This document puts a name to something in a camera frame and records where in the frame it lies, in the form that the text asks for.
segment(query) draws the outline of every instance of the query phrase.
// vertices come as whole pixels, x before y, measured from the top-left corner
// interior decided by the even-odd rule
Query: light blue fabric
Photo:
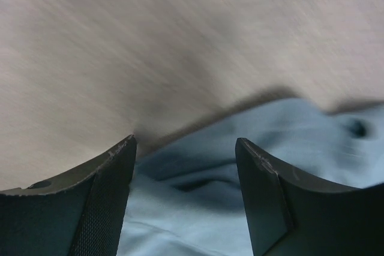
[[[361,124],[363,137],[356,133]],[[265,104],[139,160],[118,255],[252,256],[235,163],[238,137],[334,182],[384,182],[384,106],[329,116],[300,99]]]

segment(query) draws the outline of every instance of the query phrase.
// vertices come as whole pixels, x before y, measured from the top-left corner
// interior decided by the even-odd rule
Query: brown surface
[[[0,7],[0,189],[72,168],[133,131],[156,142],[254,95],[294,91],[331,110],[384,97],[384,0]]]

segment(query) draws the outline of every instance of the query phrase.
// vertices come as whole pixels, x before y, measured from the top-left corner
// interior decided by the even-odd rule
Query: blurry beige surface
[[[0,189],[270,89],[330,110],[381,100],[383,13],[384,0],[0,0]]]

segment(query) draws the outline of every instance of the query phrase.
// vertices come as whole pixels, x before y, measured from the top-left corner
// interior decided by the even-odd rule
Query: blue cloth
[[[300,99],[265,104],[139,160],[118,255],[252,256],[238,137],[334,182],[384,182],[384,106],[330,116]]]

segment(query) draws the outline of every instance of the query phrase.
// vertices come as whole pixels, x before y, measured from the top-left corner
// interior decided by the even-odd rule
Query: crumpled cloth
[[[384,106],[330,116],[302,99],[264,104],[138,161],[118,255],[252,256],[238,137],[334,182],[384,182]]]

